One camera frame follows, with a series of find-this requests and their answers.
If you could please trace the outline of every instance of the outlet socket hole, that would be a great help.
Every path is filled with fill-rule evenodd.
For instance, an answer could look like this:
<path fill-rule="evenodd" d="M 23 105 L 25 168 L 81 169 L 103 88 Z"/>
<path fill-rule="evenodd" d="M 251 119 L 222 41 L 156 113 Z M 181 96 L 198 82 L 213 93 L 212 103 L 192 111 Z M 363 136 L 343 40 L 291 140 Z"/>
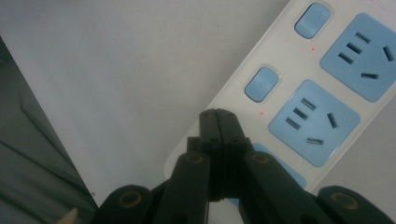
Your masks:
<path fill-rule="evenodd" d="M 385 52 L 385 55 L 387 56 L 388 62 L 392 62 L 393 60 L 395 60 L 389 47 L 384 47 L 383 50 Z"/>
<path fill-rule="evenodd" d="M 368 43 L 370 43 L 370 41 L 371 41 L 371 39 L 370 39 L 369 37 L 367 37 L 366 35 L 364 35 L 364 34 L 362 34 L 362 33 L 360 33 L 360 32 L 357 32 L 357 33 L 355 34 L 355 36 L 356 36 L 360 41 L 362 41 L 362 42 L 365 43 L 365 44 L 368 44 Z"/>
<path fill-rule="evenodd" d="M 293 127 L 295 130 L 298 130 L 300 128 L 300 125 L 298 123 L 296 123 L 294 120 L 287 118 L 286 122 Z"/>
<path fill-rule="evenodd" d="M 317 139 L 317 138 L 307 138 L 306 143 L 308 144 L 313 144 L 313 145 L 323 145 L 323 140 Z"/>
<path fill-rule="evenodd" d="M 293 110 L 293 112 L 294 112 L 296 115 L 298 115 L 300 118 L 302 118 L 302 119 L 308 119 L 308 116 L 307 116 L 305 113 L 303 113 L 303 111 L 299 110 L 298 108 L 295 108 L 295 109 Z"/>
<path fill-rule="evenodd" d="M 332 125 L 333 128 L 338 127 L 333 113 L 328 114 L 327 118 L 329 119 L 329 122 L 330 122 L 330 124 Z"/>
<path fill-rule="evenodd" d="M 378 79 L 379 75 L 378 74 L 371 74 L 371 73 L 362 73 L 361 77 L 362 78 L 367 78 L 367 79 Z"/>
<path fill-rule="evenodd" d="M 347 43 L 346 45 L 349 49 L 352 49 L 355 53 L 361 54 L 361 49 L 359 49 L 357 46 L 355 46 L 352 43 Z"/>
<path fill-rule="evenodd" d="M 311 110 L 315 110 L 315 108 L 317 108 L 314 104 L 312 104 L 311 102 L 309 102 L 307 99 L 303 98 L 303 100 L 301 101 L 301 103 L 303 103 L 303 105 L 306 105 L 306 107 L 310 108 Z"/>
<path fill-rule="evenodd" d="M 342 60 L 344 60 L 346 63 L 352 64 L 353 60 L 351 58 L 349 58 L 348 56 L 346 56 L 344 53 L 340 53 L 338 54 L 338 57 Z"/>

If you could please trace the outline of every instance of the white power strip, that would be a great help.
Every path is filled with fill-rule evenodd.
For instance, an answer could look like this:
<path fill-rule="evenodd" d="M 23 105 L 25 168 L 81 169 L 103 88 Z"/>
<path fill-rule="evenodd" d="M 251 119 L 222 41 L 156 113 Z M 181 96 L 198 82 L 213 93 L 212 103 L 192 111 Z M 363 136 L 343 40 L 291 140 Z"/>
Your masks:
<path fill-rule="evenodd" d="M 291 1 L 208 108 L 230 110 L 311 191 L 396 94 L 396 2 Z M 165 175 L 186 151 L 169 156 Z M 240 223 L 228 201 L 217 223 Z"/>

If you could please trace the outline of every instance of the light blue switch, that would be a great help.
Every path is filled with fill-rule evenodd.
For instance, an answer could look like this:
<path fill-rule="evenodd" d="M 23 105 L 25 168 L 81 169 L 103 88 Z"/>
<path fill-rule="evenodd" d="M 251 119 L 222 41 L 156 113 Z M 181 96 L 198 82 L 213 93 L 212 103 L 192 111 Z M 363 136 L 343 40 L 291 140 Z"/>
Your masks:
<path fill-rule="evenodd" d="M 252 101 L 261 102 L 277 83 L 277 75 L 269 68 L 262 68 L 247 84 L 245 94 Z"/>
<path fill-rule="evenodd" d="M 330 11 L 319 3 L 312 4 L 297 21 L 295 31 L 306 39 L 314 37 L 323 24 L 329 19 Z"/>

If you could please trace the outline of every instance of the gray fabric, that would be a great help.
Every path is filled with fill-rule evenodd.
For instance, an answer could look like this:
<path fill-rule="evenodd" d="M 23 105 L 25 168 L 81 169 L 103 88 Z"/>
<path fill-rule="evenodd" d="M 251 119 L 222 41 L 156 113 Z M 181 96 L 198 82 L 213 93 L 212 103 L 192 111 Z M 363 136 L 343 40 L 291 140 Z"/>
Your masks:
<path fill-rule="evenodd" d="M 13 62 L 0 68 L 0 223 L 54 223 L 97 207 Z"/>

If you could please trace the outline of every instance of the power strip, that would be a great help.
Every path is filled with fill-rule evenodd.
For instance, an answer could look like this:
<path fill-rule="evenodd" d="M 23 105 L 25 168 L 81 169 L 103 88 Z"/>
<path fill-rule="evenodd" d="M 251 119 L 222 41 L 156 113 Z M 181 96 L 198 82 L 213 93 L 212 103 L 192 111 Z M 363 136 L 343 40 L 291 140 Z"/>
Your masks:
<path fill-rule="evenodd" d="M 396 2 L 291 1 L 208 108 L 236 114 L 256 150 L 311 191 L 396 94 Z M 165 164 L 169 177 L 187 137 Z M 217 223 L 239 223 L 228 201 Z"/>

